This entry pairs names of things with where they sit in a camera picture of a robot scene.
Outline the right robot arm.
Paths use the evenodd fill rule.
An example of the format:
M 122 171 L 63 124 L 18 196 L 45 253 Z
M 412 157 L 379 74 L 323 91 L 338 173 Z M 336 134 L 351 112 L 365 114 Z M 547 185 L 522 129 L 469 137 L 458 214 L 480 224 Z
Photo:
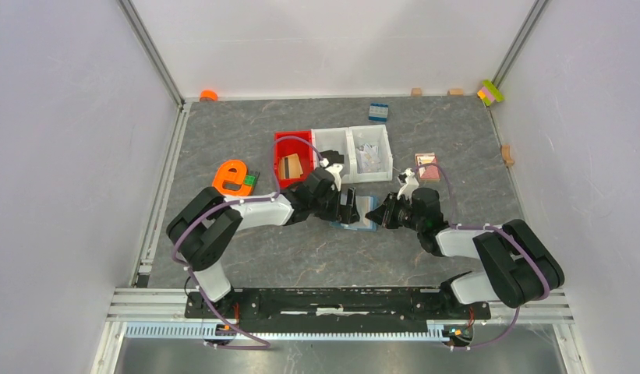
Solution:
M 522 219 L 500 226 L 450 226 L 438 191 L 419 188 L 410 196 L 390 193 L 366 218 L 382 228 L 413 230 L 422 248 L 438 257 L 477 259 L 482 271 L 454 276 L 440 286 L 441 312 L 458 318 L 476 302 L 503 302 L 516 309 L 547 298 L 564 285 L 564 271 Z

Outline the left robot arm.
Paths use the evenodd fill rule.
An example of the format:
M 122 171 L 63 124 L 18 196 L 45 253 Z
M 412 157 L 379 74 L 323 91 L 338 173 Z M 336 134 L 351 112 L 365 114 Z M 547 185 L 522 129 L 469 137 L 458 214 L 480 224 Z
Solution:
M 174 246 L 171 257 L 198 285 L 206 310 L 221 318 L 234 307 L 221 257 L 235 234 L 289 226 L 310 216 L 339 224 L 359 221 L 355 190 L 341 191 L 338 165 L 316 168 L 304 180 L 262 196 L 227 196 L 205 188 L 169 223 L 166 234 Z

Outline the blue card holder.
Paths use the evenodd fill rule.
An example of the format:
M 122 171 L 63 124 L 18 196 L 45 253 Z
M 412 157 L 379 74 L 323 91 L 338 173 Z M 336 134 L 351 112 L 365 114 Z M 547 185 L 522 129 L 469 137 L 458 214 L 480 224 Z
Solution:
M 342 224 L 340 222 L 330 222 L 333 228 L 340 228 L 351 231 L 368 231 L 375 232 L 377 225 L 366 218 L 366 214 L 376 207 L 377 198 L 375 196 L 357 196 L 355 198 L 355 208 L 359 215 L 359 220 L 351 224 Z

